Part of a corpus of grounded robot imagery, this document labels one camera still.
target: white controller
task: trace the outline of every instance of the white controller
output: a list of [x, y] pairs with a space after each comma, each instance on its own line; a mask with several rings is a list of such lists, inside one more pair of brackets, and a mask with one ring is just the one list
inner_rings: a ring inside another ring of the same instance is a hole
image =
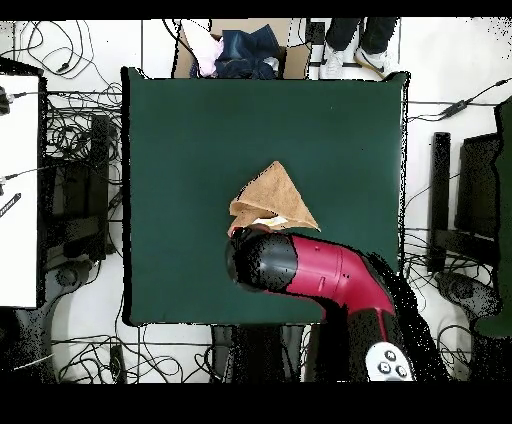
[[388, 342], [374, 344], [366, 354], [366, 369], [370, 381], [413, 381], [407, 358]]

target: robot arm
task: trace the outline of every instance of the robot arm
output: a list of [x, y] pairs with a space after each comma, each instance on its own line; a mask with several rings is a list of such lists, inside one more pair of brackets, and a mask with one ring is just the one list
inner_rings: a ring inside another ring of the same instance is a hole
[[345, 306], [353, 381], [413, 380], [393, 299], [361, 253], [254, 225], [233, 232], [226, 260], [230, 277], [248, 289], [329, 299]]

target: cardboard box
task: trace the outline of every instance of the cardboard box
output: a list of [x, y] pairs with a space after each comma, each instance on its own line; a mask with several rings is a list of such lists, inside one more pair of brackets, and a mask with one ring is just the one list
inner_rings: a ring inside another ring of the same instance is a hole
[[[279, 57], [277, 57], [279, 60], [278, 78], [305, 79], [311, 45], [308, 43], [307, 45], [286, 47], [290, 22], [290, 18], [212, 19], [211, 34], [212, 37], [219, 40], [223, 30], [238, 29], [251, 33], [269, 24], [279, 46], [281, 46]], [[180, 30], [180, 40], [188, 46], [183, 29]], [[174, 58], [173, 78], [190, 78], [193, 60], [190, 52], [181, 43], [178, 43]]]

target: sneaker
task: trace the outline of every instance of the sneaker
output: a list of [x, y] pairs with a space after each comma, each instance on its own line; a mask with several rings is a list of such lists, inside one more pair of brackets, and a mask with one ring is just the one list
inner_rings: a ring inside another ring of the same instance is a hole
[[326, 63], [320, 65], [320, 79], [342, 79], [344, 53], [344, 50], [338, 52], [325, 43], [324, 59]]
[[363, 68], [375, 72], [382, 79], [393, 72], [391, 63], [386, 53], [368, 54], [361, 47], [358, 47], [354, 53], [354, 60]]

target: white desk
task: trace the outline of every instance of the white desk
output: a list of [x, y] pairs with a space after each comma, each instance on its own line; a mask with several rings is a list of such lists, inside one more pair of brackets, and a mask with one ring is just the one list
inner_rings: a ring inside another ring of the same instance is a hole
[[[35, 76], [0, 75], [8, 94], [37, 92]], [[0, 176], [37, 168], [38, 95], [15, 99], [0, 116]], [[0, 208], [16, 193], [20, 200], [0, 217], [0, 306], [36, 307], [37, 172], [7, 181]]]

